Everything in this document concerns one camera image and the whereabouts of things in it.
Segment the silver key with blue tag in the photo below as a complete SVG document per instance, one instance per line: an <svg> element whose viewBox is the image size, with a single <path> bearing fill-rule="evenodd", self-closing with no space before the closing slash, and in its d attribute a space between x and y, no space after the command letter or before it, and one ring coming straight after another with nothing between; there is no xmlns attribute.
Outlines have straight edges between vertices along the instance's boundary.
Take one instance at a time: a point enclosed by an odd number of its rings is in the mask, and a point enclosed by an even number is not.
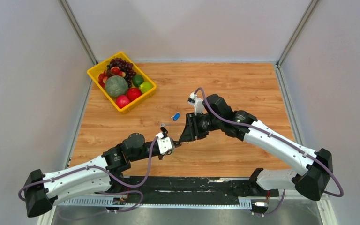
<svg viewBox="0 0 360 225"><path fill-rule="evenodd" d="M180 118L180 112L176 112L171 118L173 121L177 121Z"/></svg>

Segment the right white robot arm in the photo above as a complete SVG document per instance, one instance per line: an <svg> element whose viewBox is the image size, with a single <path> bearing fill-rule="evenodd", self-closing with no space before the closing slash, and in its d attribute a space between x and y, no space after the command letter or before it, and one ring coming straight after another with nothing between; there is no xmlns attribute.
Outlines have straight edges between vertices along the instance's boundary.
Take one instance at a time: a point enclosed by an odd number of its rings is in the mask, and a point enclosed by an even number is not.
<svg viewBox="0 0 360 225"><path fill-rule="evenodd" d="M290 166L288 170L255 169L249 182L252 194L290 189L313 201L321 199L333 175L332 154L328 150L310 149L289 140L248 112L232 110L217 94L203 100L191 93L187 101L194 112L186 114L180 142L200 140L211 131L221 130L229 137L262 148Z"/></svg>

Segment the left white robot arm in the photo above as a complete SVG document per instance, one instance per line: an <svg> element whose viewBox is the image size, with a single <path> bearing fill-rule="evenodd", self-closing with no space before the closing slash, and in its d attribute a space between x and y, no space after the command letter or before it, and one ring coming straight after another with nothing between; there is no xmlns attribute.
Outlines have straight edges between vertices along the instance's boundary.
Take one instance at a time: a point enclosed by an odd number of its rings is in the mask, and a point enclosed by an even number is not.
<svg viewBox="0 0 360 225"><path fill-rule="evenodd" d="M74 197L102 192L119 194L124 187L139 187L121 178L131 162L148 159L151 166L152 157L162 159L179 146L181 142L167 133L158 133L151 142L140 133L132 133L122 143L83 164L56 172L32 171L18 195L25 202L27 216L33 218Z"/></svg>

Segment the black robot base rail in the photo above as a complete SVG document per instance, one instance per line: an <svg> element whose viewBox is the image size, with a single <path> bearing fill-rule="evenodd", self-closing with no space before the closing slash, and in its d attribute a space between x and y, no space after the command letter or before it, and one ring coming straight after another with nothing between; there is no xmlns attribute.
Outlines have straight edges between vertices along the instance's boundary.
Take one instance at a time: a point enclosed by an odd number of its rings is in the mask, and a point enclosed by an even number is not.
<svg viewBox="0 0 360 225"><path fill-rule="evenodd" d="M277 189L263 190L248 178L165 176L150 176L140 187L116 185L108 193L128 190L135 191L127 195L128 203L138 202L143 193L143 204L166 205L236 205L240 197L265 199L279 196Z"/></svg>

